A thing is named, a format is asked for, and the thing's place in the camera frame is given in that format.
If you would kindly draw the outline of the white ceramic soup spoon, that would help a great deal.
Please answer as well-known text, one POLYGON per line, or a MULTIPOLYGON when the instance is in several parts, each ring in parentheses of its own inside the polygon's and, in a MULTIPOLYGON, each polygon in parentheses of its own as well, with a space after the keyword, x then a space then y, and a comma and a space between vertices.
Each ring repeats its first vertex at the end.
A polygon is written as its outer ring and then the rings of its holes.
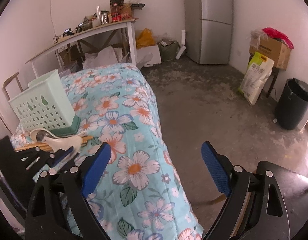
POLYGON ((36 134, 40 130, 46 131, 53 136, 53 138, 47 138, 46 141, 43 142, 43 143, 47 143, 48 145, 50 145, 51 148, 54 150, 54 152, 58 151, 59 149, 67 150, 70 147, 74 147, 75 153, 79 152, 79 150, 81 148, 81 143, 82 143, 82 137, 81 136, 73 135, 73 136, 70 136, 70 137, 61 138, 61 137, 57 137, 56 135, 54 135, 53 133, 51 133, 47 129, 38 128, 38 129, 34 129, 30 132, 31 140, 37 142, 36 141, 36 134))

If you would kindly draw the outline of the metal spoon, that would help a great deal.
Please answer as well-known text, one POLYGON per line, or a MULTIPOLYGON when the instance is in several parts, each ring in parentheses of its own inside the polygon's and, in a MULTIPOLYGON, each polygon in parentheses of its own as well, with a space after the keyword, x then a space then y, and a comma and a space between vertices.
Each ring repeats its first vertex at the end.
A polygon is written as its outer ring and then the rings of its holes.
POLYGON ((53 136, 43 130, 38 131, 38 133, 36 134, 36 141, 37 142, 45 142, 47 138, 53 138, 53 136))

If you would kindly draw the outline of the mint green utensil holder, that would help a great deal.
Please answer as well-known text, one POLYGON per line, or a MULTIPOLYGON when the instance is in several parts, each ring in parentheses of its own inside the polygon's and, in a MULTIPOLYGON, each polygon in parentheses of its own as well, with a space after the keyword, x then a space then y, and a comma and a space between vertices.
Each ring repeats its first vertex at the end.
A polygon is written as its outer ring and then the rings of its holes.
POLYGON ((57 70, 28 84, 28 89, 9 100, 26 132, 44 128, 59 137, 74 135, 80 118, 70 103, 57 70))

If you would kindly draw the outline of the floral blue tablecloth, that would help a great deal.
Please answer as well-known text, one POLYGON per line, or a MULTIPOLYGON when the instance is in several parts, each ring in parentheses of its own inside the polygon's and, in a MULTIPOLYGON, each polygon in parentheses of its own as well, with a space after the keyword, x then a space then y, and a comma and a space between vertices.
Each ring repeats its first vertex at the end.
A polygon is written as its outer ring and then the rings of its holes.
MULTIPOLYGON (((193 213, 163 141, 156 97, 131 63, 99 66, 61 78, 78 133, 91 135, 75 159, 80 165, 104 142, 111 158, 87 197, 111 239, 201 239, 193 213)), ((33 143, 19 123, 15 148, 33 143)))

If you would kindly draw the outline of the white green rice bag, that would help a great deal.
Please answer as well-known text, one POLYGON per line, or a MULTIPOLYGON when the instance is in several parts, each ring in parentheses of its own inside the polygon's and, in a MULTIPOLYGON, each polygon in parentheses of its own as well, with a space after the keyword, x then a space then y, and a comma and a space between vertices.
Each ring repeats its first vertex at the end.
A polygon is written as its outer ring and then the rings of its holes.
POLYGON ((238 91, 244 96, 247 102, 253 106, 272 73, 274 61, 269 57, 255 52, 250 60, 243 81, 238 91))

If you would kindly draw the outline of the black trash bin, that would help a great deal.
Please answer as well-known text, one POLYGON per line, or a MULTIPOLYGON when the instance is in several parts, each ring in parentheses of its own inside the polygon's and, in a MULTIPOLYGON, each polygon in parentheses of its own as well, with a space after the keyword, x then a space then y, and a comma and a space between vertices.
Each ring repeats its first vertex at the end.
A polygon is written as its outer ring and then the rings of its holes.
POLYGON ((274 111, 278 124, 293 130, 308 109, 308 84, 297 78, 288 79, 274 111))

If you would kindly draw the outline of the white cardboard box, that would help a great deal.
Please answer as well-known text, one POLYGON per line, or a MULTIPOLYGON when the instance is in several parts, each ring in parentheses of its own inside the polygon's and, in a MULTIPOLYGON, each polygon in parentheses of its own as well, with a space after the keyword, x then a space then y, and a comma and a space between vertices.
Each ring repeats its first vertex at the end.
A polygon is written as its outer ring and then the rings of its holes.
POLYGON ((143 67, 153 67, 156 64, 161 64, 161 55, 158 45, 148 46, 137 49, 137 64, 139 69, 143 67))

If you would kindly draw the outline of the yellow plastic bag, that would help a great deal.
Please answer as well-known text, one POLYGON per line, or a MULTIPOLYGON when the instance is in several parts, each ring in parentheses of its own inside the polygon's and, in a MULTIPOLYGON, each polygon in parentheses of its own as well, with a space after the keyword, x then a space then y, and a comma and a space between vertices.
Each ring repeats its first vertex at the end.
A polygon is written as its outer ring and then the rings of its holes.
POLYGON ((156 42, 153 38, 152 31, 147 28, 145 28, 136 39, 137 49, 154 46, 155 44, 156 42))

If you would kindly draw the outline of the green sack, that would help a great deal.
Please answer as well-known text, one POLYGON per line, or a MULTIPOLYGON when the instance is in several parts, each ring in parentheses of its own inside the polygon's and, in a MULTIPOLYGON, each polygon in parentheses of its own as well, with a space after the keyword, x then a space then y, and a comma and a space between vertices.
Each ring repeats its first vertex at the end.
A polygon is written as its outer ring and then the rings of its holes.
POLYGON ((163 62, 174 61, 179 51, 179 44, 177 41, 161 40, 157 43, 161 60, 163 62))

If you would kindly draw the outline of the brown cardboard box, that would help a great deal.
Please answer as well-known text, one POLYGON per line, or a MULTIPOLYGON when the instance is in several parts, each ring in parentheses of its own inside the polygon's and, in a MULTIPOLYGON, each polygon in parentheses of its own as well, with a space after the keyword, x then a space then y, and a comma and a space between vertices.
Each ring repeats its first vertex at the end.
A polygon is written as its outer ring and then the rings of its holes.
POLYGON ((291 49, 283 42, 272 38, 251 37, 249 53, 259 52, 274 61, 274 67, 287 70, 291 49))

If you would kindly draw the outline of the white wooden side table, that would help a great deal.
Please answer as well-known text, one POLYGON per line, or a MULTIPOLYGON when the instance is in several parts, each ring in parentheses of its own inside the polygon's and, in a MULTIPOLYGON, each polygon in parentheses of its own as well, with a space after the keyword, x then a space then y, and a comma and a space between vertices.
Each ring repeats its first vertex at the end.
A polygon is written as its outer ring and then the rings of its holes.
POLYGON ((83 40, 84 38, 88 38, 90 36, 98 35, 101 33, 105 33, 108 31, 116 31, 120 29, 127 29, 127 39, 129 42, 129 47, 130 47, 130 55, 131 55, 131 62, 136 65, 137 63, 137 48, 136 48, 136 38, 135 38, 135 31, 134 31, 134 23, 136 22, 136 19, 130 19, 130 20, 125 20, 125 21, 119 21, 119 22, 114 22, 114 23, 108 23, 105 25, 100 25, 98 27, 88 29, 86 31, 65 37, 61 41, 58 41, 57 43, 53 44, 49 48, 41 51, 31 59, 29 59, 27 63, 31 64, 32 70, 34 72, 35 77, 39 77, 40 75, 38 74, 34 62, 41 58, 42 56, 45 56, 49 53, 52 53, 61 47, 67 46, 68 44, 74 43, 76 41, 83 40))

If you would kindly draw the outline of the steel cup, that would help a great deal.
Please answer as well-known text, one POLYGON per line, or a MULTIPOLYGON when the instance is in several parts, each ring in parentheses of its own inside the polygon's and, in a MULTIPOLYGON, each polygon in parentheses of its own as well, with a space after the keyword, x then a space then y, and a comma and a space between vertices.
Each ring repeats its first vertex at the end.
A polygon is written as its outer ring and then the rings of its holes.
POLYGON ((102 10, 100 12, 100 23, 101 25, 105 25, 109 23, 109 19, 108 19, 108 15, 109 15, 109 11, 106 10, 102 10))

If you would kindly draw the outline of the red plastic bag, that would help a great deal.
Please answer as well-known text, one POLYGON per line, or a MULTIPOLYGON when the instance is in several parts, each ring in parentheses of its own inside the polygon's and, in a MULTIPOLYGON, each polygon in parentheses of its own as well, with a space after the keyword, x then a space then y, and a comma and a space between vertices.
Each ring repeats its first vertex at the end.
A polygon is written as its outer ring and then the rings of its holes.
POLYGON ((271 28, 271 27, 267 27, 262 29, 262 31, 264 33, 266 33, 270 38, 275 39, 275 40, 279 40, 281 42, 283 42, 286 46, 288 46, 290 49, 294 49, 294 45, 292 43, 292 41, 288 38, 287 35, 285 35, 284 33, 271 28))

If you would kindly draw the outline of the red snack box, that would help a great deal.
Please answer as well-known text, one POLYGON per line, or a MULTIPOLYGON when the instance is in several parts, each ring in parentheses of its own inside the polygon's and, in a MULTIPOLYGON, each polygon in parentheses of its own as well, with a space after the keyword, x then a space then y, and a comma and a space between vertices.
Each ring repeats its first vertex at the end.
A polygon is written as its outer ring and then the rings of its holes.
POLYGON ((122 20, 121 10, 124 8, 124 0, 110 0, 112 22, 122 20))

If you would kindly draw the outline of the silver refrigerator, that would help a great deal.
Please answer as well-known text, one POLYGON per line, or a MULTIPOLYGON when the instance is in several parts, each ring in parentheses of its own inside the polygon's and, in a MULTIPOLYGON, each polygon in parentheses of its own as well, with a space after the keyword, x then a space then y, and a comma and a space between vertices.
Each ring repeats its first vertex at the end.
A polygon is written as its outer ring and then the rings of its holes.
POLYGON ((227 64, 233 0, 184 0, 186 55, 198 64, 227 64))

